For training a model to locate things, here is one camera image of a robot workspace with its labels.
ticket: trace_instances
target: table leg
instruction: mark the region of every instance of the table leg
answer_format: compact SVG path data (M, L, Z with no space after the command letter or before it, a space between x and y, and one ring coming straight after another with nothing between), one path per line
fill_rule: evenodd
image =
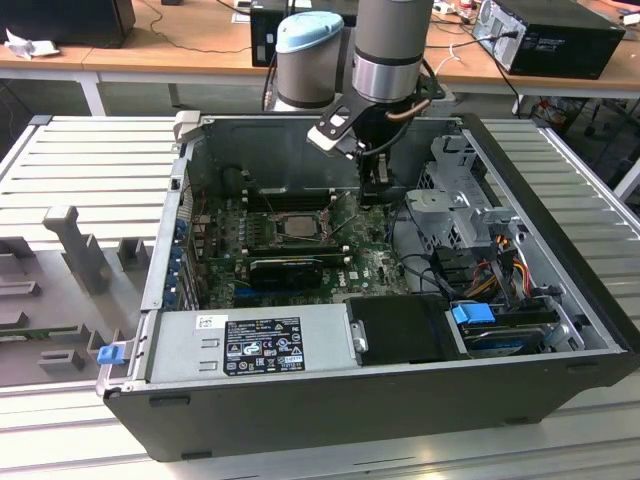
M91 115L94 117L106 116L107 113L104 108L104 104L102 103L100 89L98 88L98 83L100 82L100 80L98 79L98 76L95 74L95 72L83 72L81 74L78 74L76 81L82 87L84 98L87 100L87 105L89 106Z
M169 98L171 99L171 106L174 108L180 108L182 103L180 103L180 94L178 93L178 85L175 83L169 83Z
M620 180L620 183L613 190L613 193L624 202L638 185L640 185L640 158L636 160L635 165L631 167L631 170Z

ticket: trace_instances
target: black computer case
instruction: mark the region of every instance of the black computer case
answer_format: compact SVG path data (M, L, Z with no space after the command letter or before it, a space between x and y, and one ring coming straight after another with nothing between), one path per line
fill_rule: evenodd
M475 38L518 31L517 39L481 45L511 75L600 77L624 28L570 0L485 0Z
M28 40L119 48L135 23L131 0L0 0L5 29Z
M358 0L313 0L295 3L295 13L313 10L342 15L347 27L354 27ZM268 67L276 51L278 25L284 18L283 0L254 0L251 2L251 60L254 67Z

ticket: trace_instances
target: computer tower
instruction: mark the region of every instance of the computer tower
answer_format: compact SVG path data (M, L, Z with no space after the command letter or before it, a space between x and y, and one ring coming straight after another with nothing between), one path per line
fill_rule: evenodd
M516 38L495 40L507 32ZM569 0L485 0L473 29L511 75L590 80L600 77L624 33Z
M119 48L136 17L131 0L0 0L0 40L5 30L59 45Z

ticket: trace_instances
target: warning label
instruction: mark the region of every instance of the warning label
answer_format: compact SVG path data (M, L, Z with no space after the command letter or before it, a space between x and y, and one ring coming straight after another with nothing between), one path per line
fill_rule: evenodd
M299 317L226 322L224 343L229 376L304 370Z

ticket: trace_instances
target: blue release tab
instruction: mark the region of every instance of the blue release tab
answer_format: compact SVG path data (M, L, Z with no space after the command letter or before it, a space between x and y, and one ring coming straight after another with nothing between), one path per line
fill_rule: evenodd
M453 310L453 318L458 325L462 323L495 323L491 307L488 303L461 303Z
M98 365L122 365L125 362L124 347L107 345L98 351Z

